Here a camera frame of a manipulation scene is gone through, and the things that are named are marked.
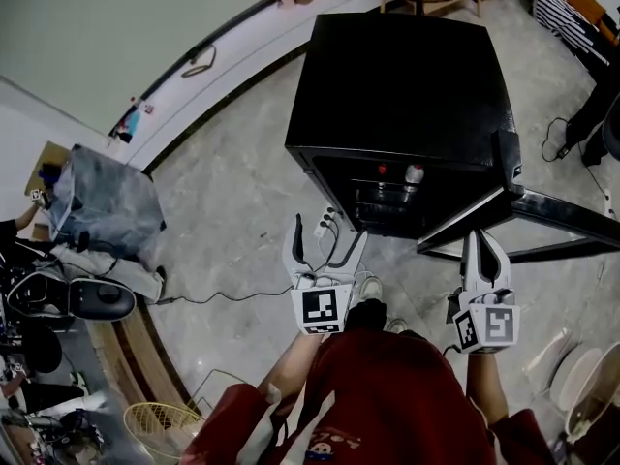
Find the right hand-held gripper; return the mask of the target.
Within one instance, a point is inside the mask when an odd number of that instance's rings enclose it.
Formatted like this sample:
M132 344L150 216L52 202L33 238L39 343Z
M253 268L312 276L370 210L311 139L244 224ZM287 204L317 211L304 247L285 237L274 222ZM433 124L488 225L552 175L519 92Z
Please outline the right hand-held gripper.
M447 323L453 324L463 354L494 354L519 337L520 307L510 290L511 263L488 232L470 231L461 256L462 290L449 297ZM471 297L470 293L485 292Z

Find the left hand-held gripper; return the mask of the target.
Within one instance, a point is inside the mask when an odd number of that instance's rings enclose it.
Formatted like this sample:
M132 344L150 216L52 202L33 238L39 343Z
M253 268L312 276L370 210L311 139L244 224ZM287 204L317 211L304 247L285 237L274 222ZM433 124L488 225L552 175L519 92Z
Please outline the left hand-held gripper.
M285 235L282 262L291 278L295 319L304 335L344 331L367 238L367 231L359 232L339 263L329 263L316 273L304 259L301 216L294 217Z

